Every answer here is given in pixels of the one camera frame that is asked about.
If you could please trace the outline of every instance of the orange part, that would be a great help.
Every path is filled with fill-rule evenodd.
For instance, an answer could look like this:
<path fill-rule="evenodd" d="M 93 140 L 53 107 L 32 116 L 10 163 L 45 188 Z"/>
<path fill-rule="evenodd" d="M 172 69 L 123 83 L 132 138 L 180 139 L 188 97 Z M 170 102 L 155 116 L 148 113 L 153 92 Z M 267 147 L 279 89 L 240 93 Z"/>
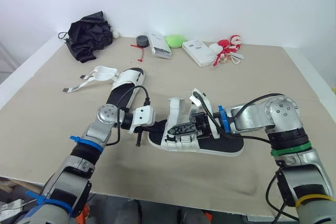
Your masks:
<path fill-rule="evenodd" d="M 212 221 L 212 215 L 208 212 L 205 213 L 205 217 L 211 222 Z"/>
<path fill-rule="evenodd" d="M 89 216 L 89 212 L 90 212 L 90 207 L 89 207 L 89 204 L 86 203 L 80 215 L 75 218 L 76 223 L 85 224 L 86 218 Z"/>

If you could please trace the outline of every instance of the cable connector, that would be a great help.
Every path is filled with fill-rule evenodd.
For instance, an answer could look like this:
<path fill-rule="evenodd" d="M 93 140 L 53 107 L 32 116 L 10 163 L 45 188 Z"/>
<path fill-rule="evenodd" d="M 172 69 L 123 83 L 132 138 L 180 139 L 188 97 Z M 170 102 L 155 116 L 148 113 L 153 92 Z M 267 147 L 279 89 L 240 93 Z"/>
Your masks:
<path fill-rule="evenodd" d="M 144 106 L 151 105 L 151 101 L 149 97 L 146 97 L 145 102 L 143 103 Z"/>

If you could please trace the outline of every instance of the beige table surface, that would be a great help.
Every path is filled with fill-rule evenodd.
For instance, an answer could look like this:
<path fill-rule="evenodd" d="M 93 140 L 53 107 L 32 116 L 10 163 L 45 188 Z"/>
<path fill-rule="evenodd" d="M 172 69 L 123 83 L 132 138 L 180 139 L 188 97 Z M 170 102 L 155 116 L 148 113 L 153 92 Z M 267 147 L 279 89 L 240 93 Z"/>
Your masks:
<path fill-rule="evenodd" d="M 141 51 L 130 47 L 134 43 L 134 38 L 117 39 L 84 64 L 62 46 L 0 111 L 0 176 L 45 183 L 74 147 L 69 136 L 82 135 L 95 119 L 111 83 L 90 83 L 67 94 L 62 89 L 76 86 L 80 75 L 105 65 L 144 70 L 157 120 L 166 119 L 169 98 L 187 98 L 194 87 L 204 91 L 213 106 L 240 104 L 270 92 L 288 95 L 298 102 L 304 128 L 336 185 L 336 125 L 282 48 L 243 45 L 240 64 L 199 68 L 183 49 L 173 49 L 172 60 L 165 60 L 147 48 L 144 61 L 138 62 Z M 143 100 L 140 91 L 132 107 Z M 266 137 L 263 131 L 251 134 Z M 267 144 L 245 140 L 242 154 L 222 157 L 160 150 L 146 135 L 141 147 L 135 142 L 136 135 L 122 132 L 120 144 L 105 148 L 91 178 L 93 191 L 225 212 L 274 214 L 265 202 L 277 168 Z M 280 206 L 276 186 L 271 193 Z"/>

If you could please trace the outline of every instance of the red toy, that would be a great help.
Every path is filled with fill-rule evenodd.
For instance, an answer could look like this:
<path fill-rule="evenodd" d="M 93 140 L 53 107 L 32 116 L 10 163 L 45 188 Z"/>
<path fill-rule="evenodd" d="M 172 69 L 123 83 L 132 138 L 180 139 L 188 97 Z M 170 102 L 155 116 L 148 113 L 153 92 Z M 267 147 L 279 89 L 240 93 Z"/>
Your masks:
<path fill-rule="evenodd" d="M 236 52 L 240 48 L 242 43 L 242 38 L 239 35 L 232 35 L 230 41 L 227 39 L 220 40 L 217 44 L 220 45 L 223 50 L 217 54 L 217 59 L 215 60 L 214 66 L 216 66 L 221 59 L 226 55 L 229 55 L 231 52 Z"/>

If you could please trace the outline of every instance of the black cable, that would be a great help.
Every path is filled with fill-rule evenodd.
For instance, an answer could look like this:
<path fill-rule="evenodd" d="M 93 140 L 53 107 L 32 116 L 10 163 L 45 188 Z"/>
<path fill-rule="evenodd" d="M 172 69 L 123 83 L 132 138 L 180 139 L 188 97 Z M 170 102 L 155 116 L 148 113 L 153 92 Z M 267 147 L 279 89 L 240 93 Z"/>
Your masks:
<path fill-rule="evenodd" d="M 148 100 L 149 101 L 149 96 L 148 96 L 148 92 L 147 92 L 147 89 L 142 86 L 142 85 L 138 85 L 138 86 L 134 86 L 133 88 L 129 89 L 128 91 L 126 91 L 126 93 L 120 98 L 120 100 L 118 101 L 116 107 L 117 107 L 117 132 L 118 132 L 118 137 L 117 137 L 117 140 L 113 143 L 109 143 L 107 144 L 106 146 L 110 146 L 110 145 L 114 145 L 114 144 L 118 144 L 120 142 L 120 103 L 121 101 L 124 99 L 124 97 L 129 93 L 131 92 L 132 90 L 134 89 L 137 89 L 137 88 L 142 88 L 144 91 L 145 91 L 145 94 L 146 94 L 146 101 Z"/>
<path fill-rule="evenodd" d="M 217 123 L 217 121 L 215 120 L 215 118 L 212 116 L 212 114 L 210 113 L 208 107 L 206 106 L 204 100 L 203 100 L 203 97 L 197 93 L 197 92 L 194 92 L 193 95 L 199 99 L 199 101 L 201 102 L 206 114 L 208 115 L 208 117 L 211 119 L 211 121 L 215 124 L 217 130 L 219 131 L 219 133 L 223 136 L 225 136 L 226 138 L 231 138 L 231 139 L 237 139 L 237 138 L 249 138 L 249 139 L 256 139 L 256 140 L 259 140 L 259 141 L 262 141 L 262 142 L 265 142 L 265 143 L 268 143 L 269 144 L 269 141 L 264 139 L 264 138 L 261 138 L 261 137 L 257 137 L 257 136 L 232 136 L 232 135 L 229 135 L 227 134 L 223 129 L 222 127 Z"/>
<path fill-rule="evenodd" d="M 287 216 L 288 218 L 291 218 L 291 219 L 293 219 L 293 220 L 299 221 L 299 218 L 297 218 L 297 217 L 295 217 L 295 216 L 293 216 L 293 215 L 290 215 L 290 214 L 284 212 L 283 210 L 278 209 L 277 207 L 275 207 L 275 206 L 269 201 L 269 191 L 270 191 L 271 186 L 272 186 L 272 184 L 273 184 L 273 182 L 274 182 L 275 179 L 276 179 L 276 175 L 273 176 L 273 178 L 272 178 L 271 181 L 269 182 L 268 187 L 267 187 L 267 189 L 266 189 L 266 195 L 265 195 L 265 197 L 266 197 L 266 202 L 267 202 L 267 204 L 268 204 L 271 208 L 273 208 L 276 212 L 281 213 L 281 214 L 283 214 L 283 215 L 285 215 L 285 216 Z"/>
<path fill-rule="evenodd" d="M 88 198 L 86 203 L 89 202 L 90 200 L 92 200 L 95 195 L 97 195 L 97 194 L 93 194 L 90 198 Z"/>
<path fill-rule="evenodd" d="M 14 223 L 17 221 L 18 218 L 20 218 L 22 215 L 25 215 L 25 214 L 28 213 L 28 212 L 29 212 L 29 210 L 24 210 L 24 211 L 21 211 L 21 212 L 17 213 L 17 214 L 12 218 L 12 220 L 10 221 L 9 224 L 14 224 Z"/>
<path fill-rule="evenodd" d="M 284 95 L 284 94 L 280 94 L 280 93 L 271 93 L 271 94 L 265 94 L 265 95 L 262 95 L 252 101 L 249 101 L 248 103 L 246 103 L 244 106 L 242 106 L 240 108 L 240 110 L 238 111 L 238 113 L 236 115 L 233 116 L 233 119 L 234 118 L 237 118 L 238 116 L 240 116 L 242 114 L 242 112 L 247 108 L 249 107 L 250 105 L 254 104 L 255 102 L 257 101 L 260 101 L 262 99 L 265 99 L 265 98 L 268 98 L 268 97 L 275 97 L 275 96 L 278 96 L 278 95 Z"/>
<path fill-rule="evenodd" d="M 281 212 L 284 210 L 286 204 L 282 203 L 281 207 L 280 207 L 280 211 L 278 212 L 278 214 L 275 216 L 274 220 L 271 222 L 271 224 L 275 224 L 278 222 L 280 216 L 281 216 Z"/>
<path fill-rule="evenodd" d="M 66 32 L 66 31 L 62 31 L 62 32 L 60 32 L 59 34 L 58 34 L 58 38 L 59 39 L 64 39 L 65 38 L 65 36 L 67 36 L 68 35 L 68 33 Z"/>

